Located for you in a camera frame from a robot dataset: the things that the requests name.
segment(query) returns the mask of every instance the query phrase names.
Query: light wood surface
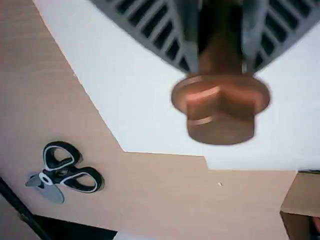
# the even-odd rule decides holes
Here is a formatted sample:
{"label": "light wood surface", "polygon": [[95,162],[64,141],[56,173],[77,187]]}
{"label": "light wood surface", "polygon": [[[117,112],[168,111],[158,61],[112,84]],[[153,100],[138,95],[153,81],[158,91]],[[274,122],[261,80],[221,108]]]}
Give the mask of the light wood surface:
{"label": "light wood surface", "polygon": [[0,239],[40,240],[38,235],[19,218],[19,213],[0,195]]}
{"label": "light wood surface", "polygon": [[[0,175],[34,214],[158,240],[287,239],[279,209],[295,172],[214,171],[203,157],[125,153],[31,0],[2,1],[0,33]],[[55,205],[24,187],[53,140],[75,145],[105,188],[61,187],[65,203]]]}

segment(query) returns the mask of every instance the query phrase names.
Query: copper hex nut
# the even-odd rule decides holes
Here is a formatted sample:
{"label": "copper hex nut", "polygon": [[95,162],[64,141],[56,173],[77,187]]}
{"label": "copper hex nut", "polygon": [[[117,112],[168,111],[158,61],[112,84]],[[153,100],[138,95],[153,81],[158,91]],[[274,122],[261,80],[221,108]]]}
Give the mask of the copper hex nut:
{"label": "copper hex nut", "polygon": [[187,115],[187,130],[198,142],[233,145],[251,139],[255,115],[270,102],[269,90],[250,75],[194,75],[172,91],[175,108]]}

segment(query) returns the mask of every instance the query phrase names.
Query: copper fitting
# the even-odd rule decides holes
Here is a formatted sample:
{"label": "copper fitting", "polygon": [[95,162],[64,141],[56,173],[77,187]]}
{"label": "copper fitting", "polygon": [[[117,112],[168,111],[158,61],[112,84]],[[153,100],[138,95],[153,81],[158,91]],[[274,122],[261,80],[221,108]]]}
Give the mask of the copper fitting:
{"label": "copper fitting", "polygon": [[231,0],[212,0],[214,28],[198,59],[198,73],[172,90],[175,108],[187,116],[187,130],[198,142],[233,145],[251,139],[255,115],[270,102],[269,90],[251,74],[242,72],[237,36],[230,29]]}

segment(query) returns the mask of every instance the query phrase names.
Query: vent grille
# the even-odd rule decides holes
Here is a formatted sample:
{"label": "vent grille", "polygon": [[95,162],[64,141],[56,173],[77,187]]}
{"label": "vent grille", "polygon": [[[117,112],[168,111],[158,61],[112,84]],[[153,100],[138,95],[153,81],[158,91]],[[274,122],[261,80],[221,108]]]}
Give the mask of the vent grille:
{"label": "vent grille", "polygon": [[[92,1],[102,6],[100,0]],[[173,5],[168,0],[103,0],[103,2],[107,4],[107,8],[103,8],[104,12],[142,45],[182,71],[190,71],[182,48],[182,40],[179,38],[181,32],[177,30],[179,23],[173,18],[171,9]]]}
{"label": "vent grille", "polygon": [[[199,32],[206,31],[202,18],[210,18],[204,7],[198,19],[199,0],[91,1],[135,40],[172,66],[187,73],[197,71],[201,51],[198,47],[203,45]],[[272,62],[320,20],[320,0],[241,2],[244,20],[241,49],[250,72]]]}
{"label": "vent grille", "polygon": [[319,3],[320,0],[269,0],[254,71],[283,53],[320,20]]}

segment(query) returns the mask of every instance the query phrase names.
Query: scissor handle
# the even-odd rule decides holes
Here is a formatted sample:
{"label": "scissor handle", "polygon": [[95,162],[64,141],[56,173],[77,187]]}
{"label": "scissor handle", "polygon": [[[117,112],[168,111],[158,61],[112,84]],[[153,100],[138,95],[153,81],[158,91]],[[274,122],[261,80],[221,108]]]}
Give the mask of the scissor handle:
{"label": "scissor handle", "polygon": [[[57,160],[55,157],[55,151],[61,149],[70,154],[70,157],[67,157],[61,161]],[[44,168],[47,171],[58,171],[65,167],[72,167],[79,162],[81,154],[74,146],[70,143],[64,141],[53,141],[48,143],[43,149],[43,161]]]}
{"label": "scissor handle", "polygon": [[[93,186],[84,185],[78,182],[77,179],[86,175],[93,179]],[[60,184],[78,192],[90,194],[102,189],[104,185],[104,179],[97,170],[90,166],[82,168],[71,167],[68,169],[68,172],[62,177]]]}

